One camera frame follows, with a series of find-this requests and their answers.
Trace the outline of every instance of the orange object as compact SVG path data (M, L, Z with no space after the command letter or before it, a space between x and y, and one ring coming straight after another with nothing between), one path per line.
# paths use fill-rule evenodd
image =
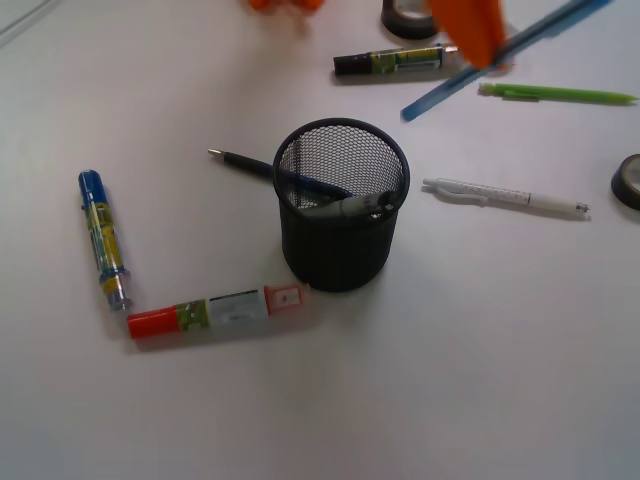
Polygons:
M262 10L263 8L267 8L276 3L286 3L287 0L249 0L249 5L251 5L256 10ZM294 5L298 5L299 7L306 8L307 10L317 10L322 6L324 0L290 0Z
M507 36L500 0L426 0L440 30L479 70L493 64Z

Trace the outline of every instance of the black mesh pen holder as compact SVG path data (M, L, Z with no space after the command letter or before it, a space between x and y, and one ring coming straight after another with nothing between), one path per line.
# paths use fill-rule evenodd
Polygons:
M344 292L384 266L409 166L396 142L357 120L309 123L284 141L273 164L282 250L313 288Z

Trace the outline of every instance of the blue cap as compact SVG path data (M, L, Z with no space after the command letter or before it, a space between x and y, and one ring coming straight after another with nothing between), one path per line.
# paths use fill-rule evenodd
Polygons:
M78 177L80 193L82 193L82 203L87 208L91 202L108 203L107 195L104 193L100 174L95 170L85 170Z

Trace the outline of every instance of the pen clip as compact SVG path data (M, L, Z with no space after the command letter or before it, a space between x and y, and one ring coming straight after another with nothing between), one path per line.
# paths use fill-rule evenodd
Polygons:
M456 200L475 200L480 203L487 203L489 201L488 197L483 197L481 195L467 195L465 193L452 193L442 187L436 187L436 193L443 197L453 198Z

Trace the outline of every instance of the red marker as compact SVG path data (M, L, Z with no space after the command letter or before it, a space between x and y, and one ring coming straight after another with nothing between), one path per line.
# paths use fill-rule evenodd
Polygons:
M264 287L247 292L181 303L127 318L131 338L246 324L304 306L308 288Z

